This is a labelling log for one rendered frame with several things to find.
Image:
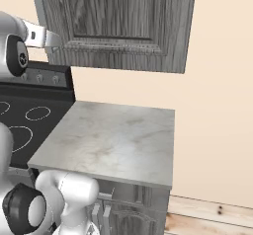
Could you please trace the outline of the black stove with hob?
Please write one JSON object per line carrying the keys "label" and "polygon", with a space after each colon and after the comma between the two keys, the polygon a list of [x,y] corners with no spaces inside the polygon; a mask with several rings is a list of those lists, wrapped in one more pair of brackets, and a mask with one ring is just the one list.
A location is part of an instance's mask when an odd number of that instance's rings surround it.
{"label": "black stove with hob", "polygon": [[[11,167],[27,169],[28,162],[75,102],[71,68],[31,61],[28,80],[0,78],[0,122],[14,137]],[[43,81],[37,81],[41,74]],[[51,78],[59,77],[53,84]]]}

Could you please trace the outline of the grey wood wall cabinet door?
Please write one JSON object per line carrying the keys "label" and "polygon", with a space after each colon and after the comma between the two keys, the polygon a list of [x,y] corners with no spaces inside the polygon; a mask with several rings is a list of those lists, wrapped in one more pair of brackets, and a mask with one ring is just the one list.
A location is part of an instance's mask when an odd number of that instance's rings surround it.
{"label": "grey wood wall cabinet door", "polygon": [[184,73],[195,0],[43,0],[51,64]]}

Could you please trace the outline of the grey wood base cabinet door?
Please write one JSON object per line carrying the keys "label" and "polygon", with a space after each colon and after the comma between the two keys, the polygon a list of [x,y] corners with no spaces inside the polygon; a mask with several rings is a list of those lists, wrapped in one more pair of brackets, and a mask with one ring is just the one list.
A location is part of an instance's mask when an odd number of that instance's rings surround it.
{"label": "grey wood base cabinet door", "polygon": [[156,212],[122,203],[111,203],[112,235],[157,235]]}

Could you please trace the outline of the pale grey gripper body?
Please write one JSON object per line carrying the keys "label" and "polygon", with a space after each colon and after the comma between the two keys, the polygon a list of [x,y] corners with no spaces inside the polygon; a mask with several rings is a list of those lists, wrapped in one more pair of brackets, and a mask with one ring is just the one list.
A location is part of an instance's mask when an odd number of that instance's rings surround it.
{"label": "pale grey gripper body", "polygon": [[58,34],[46,31],[44,49],[47,53],[55,53],[61,47],[61,38]]}

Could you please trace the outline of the grey wood drawer front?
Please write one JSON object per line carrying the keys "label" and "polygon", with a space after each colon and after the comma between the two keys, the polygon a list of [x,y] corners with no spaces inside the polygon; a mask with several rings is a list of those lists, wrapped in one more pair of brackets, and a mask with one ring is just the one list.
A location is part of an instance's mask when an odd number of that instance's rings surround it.
{"label": "grey wood drawer front", "polygon": [[101,179],[98,179],[98,183],[100,187],[99,193],[107,193],[112,188],[115,188],[112,200],[143,204],[142,186]]}

